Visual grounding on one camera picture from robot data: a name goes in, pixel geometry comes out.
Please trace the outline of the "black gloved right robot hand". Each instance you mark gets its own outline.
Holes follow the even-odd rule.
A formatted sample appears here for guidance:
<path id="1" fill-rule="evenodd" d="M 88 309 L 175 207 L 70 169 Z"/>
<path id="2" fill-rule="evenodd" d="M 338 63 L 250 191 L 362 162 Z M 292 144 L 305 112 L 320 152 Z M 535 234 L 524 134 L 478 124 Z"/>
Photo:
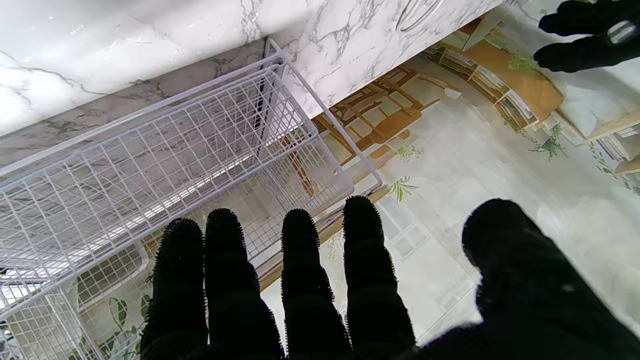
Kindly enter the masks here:
<path id="1" fill-rule="evenodd" d="M 462 250 L 478 269 L 479 323 L 418 346 L 398 292 L 377 209 L 365 196 L 343 208 L 347 315 L 334 306 L 311 215 L 284 218 L 281 298 L 286 349 L 261 298 L 242 226 L 226 208 L 202 231 L 165 228 L 141 336 L 142 360 L 637 360 L 639 339 L 617 320 L 564 253 L 510 200 L 478 206 Z"/>

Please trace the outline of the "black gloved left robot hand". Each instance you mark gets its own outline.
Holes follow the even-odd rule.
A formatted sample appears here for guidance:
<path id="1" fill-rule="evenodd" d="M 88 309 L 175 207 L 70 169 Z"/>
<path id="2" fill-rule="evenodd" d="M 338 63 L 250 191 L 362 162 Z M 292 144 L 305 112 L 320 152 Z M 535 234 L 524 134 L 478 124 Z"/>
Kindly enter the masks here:
<path id="1" fill-rule="evenodd" d="M 639 11 L 637 0 L 564 1 L 555 13 L 542 16 L 538 28 L 582 38 L 548 44 L 535 52 L 534 60 L 552 72 L 576 73 L 637 59 Z"/>

